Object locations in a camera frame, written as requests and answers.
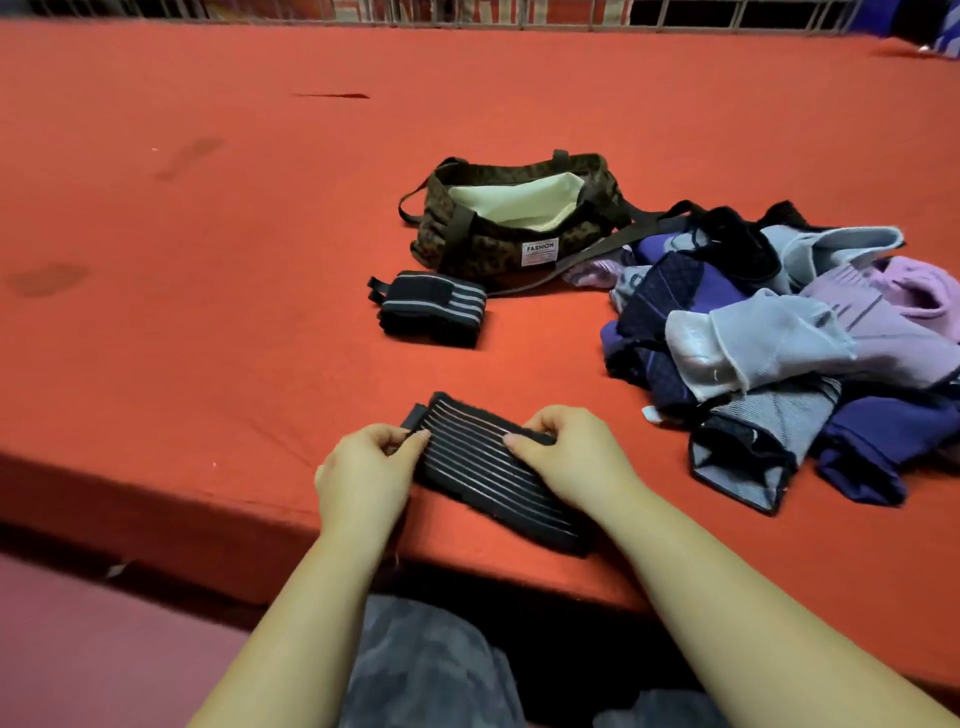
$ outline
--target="bag handle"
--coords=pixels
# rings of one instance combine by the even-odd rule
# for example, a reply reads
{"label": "bag handle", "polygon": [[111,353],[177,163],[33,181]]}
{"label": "bag handle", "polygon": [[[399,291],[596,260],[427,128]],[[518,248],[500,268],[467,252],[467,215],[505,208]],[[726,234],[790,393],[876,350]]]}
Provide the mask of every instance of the bag handle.
{"label": "bag handle", "polygon": [[537,279],[532,283],[519,285],[514,288],[505,288],[499,291],[488,291],[487,296],[489,298],[501,298],[503,296],[513,296],[517,293],[526,293],[527,291],[533,290],[534,288],[538,288],[545,283],[550,282],[578,263],[582,263],[585,260],[590,260],[592,257],[598,257],[599,255],[612,253],[617,248],[622,248],[624,245],[635,243],[637,240],[642,240],[650,235],[656,235],[658,232],[661,232],[661,220],[670,217],[679,217],[684,213],[689,213],[691,218],[699,218],[703,216],[705,212],[702,207],[691,203],[689,200],[678,202],[665,212],[644,212],[638,207],[633,206],[629,206],[629,208],[633,211],[635,220],[630,225],[621,228],[617,232],[611,233],[605,238],[597,240],[595,243],[593,243],[593,245],[589,246],[588,248],[584,248],[579,253],[568,255],[562,260],[557,261],[557,264],[553,267],[553,270],[547,273],[541,279]]}
{"label": "bag handle", "polygon": [[417,189],[415,189],[413,192],[407,192],[407,194],[405,194],[403,197],[400,198],[400,202],[397,203],[396,205],[396,211],[400,213],[400,217],[403,219],[403,222],[405,222],[407,225],[413,225],[413,226],[419,225],[420,221],[423,219],[423,215],[411,215],[409,212],[403,209],[403,203],[407,201],[407,198],[413,197],[422,189],[424,189],[426,187],[426,184],[430,182],[430,178],[433,177],[434,174],[436,174],[437,170],[440,169],[441,167],[446,167],[448,164],[469,164],[469,162],[466,159],[461,159],[459,157],[447,157],[446,159],[444,159],[444,161],[442,161],[440,164],[434,167],[433,172],[427,175],[427,178],[420,183],[420,186]]}

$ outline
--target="stain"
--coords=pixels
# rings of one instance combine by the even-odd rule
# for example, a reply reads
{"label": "stain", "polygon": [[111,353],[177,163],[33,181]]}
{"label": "stain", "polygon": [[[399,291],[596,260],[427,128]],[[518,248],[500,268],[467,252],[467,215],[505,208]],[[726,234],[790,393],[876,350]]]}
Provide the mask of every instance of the stain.
{"label": "stain", "polygon": [[296,96],[300,99],[305,98],[315,98],[315,99],[369,99],[365,93],[292,93],[291,96]]}
{"label": "stain", "polygon": [[161,182],[171,182],[185,172],[198,159],[216,152],[224,145],[220,136],[198,136],[189,144],[180,147],[170,157],[167,165],[154,172],[154,179]]}
{"label": "stain", "polygon": [[47,263],[43,268],[12,273],[5,281],[17,296],[38,299],[73,288],[89,275],[90,272],[82,265]]}

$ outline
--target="hand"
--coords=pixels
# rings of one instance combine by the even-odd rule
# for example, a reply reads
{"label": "hand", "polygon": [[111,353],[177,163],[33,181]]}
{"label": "hand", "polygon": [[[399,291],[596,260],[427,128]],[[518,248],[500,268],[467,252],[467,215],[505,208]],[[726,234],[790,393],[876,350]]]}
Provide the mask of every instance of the hand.
{"label": "hand", "polygon": [[314,477],[324,535],[349,539],[379,556],[429,437],[425,430],[408,438],[402,427],[370,425],[343,438]]}
{"label": "hand", "polygon": [[580,407],[544,407],[526,425],[557,436],[555,445],[541,445],[522,435],[506,435],[504,445],[540,474],[561,500],[600,520],[616,508],[622,494],[643,484],[613,438],[607,424]]}

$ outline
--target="pile of clothes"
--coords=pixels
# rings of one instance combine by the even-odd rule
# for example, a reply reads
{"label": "pile of clothes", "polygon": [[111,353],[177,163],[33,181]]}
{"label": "pile of clothes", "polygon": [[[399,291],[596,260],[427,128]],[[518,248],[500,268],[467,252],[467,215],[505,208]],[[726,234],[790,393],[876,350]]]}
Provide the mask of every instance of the pile of clothes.
{"label": "pile of clothes", "polygon": [[694,476],[766,514],[808,453],[846,497],[900,505],[903,467],[960,462],[960,283],[897,228],[809,225],[789,202],[665,221],[566,272],[610,290],[611,376],[690,431]]}

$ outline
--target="white tag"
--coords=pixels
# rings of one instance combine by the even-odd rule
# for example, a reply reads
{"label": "white tag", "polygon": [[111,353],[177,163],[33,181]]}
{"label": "white tag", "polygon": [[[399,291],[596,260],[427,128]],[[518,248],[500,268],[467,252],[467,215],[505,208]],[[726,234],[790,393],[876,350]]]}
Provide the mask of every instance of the white tag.
{"label": "white tag", "polygon": [[559,254],[559,237],[551,237],[549,240],[541,240],[536,243],[524,243],[523,254],[520,257],[520,265],[526,268],[528,265],[552,263],[557,259],[557,255]]}

